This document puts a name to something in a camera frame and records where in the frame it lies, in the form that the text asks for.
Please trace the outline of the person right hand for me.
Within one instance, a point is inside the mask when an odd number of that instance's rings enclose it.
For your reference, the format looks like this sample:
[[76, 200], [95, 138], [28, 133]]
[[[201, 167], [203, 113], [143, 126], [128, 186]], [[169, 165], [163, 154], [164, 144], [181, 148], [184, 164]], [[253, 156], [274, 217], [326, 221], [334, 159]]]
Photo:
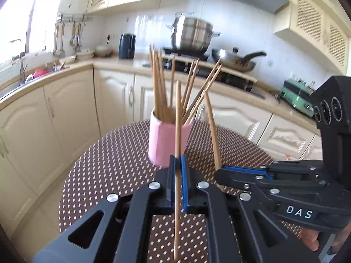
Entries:
[[[307, 228], [302, 229], [301, 240], [302, 242], [312, 251], [316, 251], [319, 248], [319, 241], [318, 241], [319, 232]], [[346, 226], [342, 231], [339, 231], [335, 237], [335, 240], [332, 244], [332, 252], [337, 253], [341, 247], [343, 246], [344, 242], [350, 235], [350, 224]]]

